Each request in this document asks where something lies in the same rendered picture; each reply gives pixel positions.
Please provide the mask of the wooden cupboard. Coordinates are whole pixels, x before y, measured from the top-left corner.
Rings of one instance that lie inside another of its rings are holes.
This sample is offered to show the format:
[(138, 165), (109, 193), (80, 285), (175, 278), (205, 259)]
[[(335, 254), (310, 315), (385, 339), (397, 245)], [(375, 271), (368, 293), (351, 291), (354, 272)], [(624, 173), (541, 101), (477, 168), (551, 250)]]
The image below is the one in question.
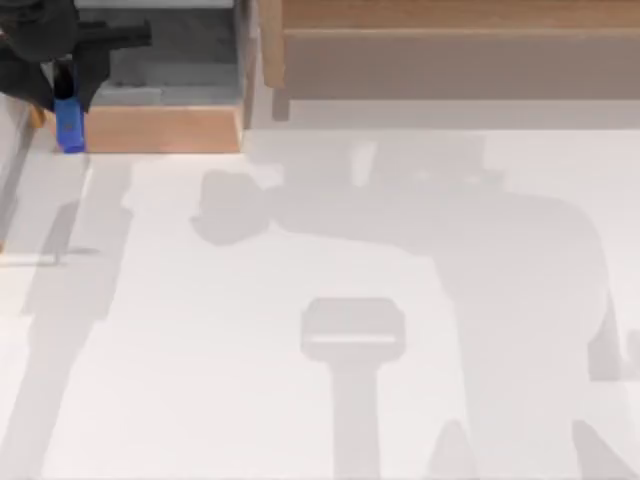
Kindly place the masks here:
[(640, 0), (256, 0), (293, 102), (640, 100)]

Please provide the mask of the drawer with grey pierced inside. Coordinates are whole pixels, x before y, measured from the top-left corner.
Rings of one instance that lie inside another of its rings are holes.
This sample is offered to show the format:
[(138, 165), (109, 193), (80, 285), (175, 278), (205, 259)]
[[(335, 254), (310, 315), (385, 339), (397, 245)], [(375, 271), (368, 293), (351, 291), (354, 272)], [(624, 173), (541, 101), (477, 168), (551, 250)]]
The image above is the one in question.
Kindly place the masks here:
[(249, 125), (255, 78), (253, 0), (76, 0), (82, 19), (148, 21), (149, 47), (111, 55), (92, 102), (116, 106), (238, 106)]

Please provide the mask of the pale wooden drawer front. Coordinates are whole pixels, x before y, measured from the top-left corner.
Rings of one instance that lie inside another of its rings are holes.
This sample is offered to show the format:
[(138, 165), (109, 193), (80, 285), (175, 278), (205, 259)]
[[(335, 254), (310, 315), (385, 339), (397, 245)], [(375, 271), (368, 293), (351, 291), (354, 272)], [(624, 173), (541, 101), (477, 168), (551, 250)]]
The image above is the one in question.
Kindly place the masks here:
[(238, 106), (94, 107), (85, 131), (91, 153), (237, 153), (244, 115)]

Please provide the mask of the blue stapler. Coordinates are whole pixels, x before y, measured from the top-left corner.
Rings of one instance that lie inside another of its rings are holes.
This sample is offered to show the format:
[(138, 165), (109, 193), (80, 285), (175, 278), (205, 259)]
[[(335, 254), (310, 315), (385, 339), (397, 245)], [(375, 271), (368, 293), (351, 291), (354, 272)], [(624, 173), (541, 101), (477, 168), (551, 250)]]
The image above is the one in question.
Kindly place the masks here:
[(75, 71), (70, 60), (53, 64), (56, 141), (65, 154), (86, 151), (84, 111), (76, 93)]

